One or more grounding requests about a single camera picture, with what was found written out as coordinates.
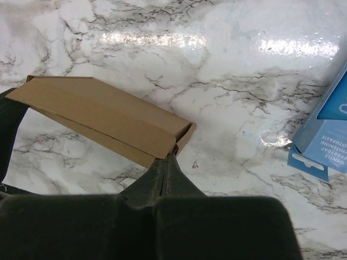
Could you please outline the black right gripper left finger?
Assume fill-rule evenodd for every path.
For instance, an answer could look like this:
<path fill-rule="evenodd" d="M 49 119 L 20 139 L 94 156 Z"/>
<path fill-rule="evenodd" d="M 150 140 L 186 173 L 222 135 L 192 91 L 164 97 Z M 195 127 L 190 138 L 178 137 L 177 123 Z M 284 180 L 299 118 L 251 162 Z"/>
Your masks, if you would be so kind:
<path fill-rule="evenodd" d="M 1 259 L 155 259 L 153 206 L 165 160 L 120 194 L 48 196 L 1 189 Z"/>

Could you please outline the brown cardboard box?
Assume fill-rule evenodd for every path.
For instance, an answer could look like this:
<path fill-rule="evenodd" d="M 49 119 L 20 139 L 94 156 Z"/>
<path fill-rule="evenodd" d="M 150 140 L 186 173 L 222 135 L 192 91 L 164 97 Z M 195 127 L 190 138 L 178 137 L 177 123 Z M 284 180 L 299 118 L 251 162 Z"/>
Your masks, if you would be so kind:
<path fill-rule="evenodd" d="M 31 76 L 6 97 L 143 166 L 181 152 L 196 124 L 93 77 Z"/>

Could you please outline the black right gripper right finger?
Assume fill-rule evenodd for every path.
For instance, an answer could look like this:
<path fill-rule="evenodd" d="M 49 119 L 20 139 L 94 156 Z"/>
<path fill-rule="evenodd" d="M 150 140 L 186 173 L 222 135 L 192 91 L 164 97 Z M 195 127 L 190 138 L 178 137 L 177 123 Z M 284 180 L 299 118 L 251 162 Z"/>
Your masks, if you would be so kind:
<path fill-rule="evenodd" d="M 176 158 L 156 159 L 159 197 L 152 208 L 148 259 L 302 259 L 291 219 L 272 197 L 191 197 Z"/>

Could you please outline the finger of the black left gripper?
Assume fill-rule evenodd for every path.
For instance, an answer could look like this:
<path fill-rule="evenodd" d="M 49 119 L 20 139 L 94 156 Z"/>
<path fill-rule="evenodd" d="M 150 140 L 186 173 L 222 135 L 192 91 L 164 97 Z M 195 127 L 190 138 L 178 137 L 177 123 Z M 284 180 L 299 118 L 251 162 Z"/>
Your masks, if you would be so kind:
<path fill-rule="evenodd" d="M 10 100 L 6 95 L 13 92 L 10 88 L 1 93 L 1 125 L 0 125 L 0 153 L 1 153 L 1 182 L 4 180 L 16 138 L 19 125 L 25 116 L 28 105 Z"/>

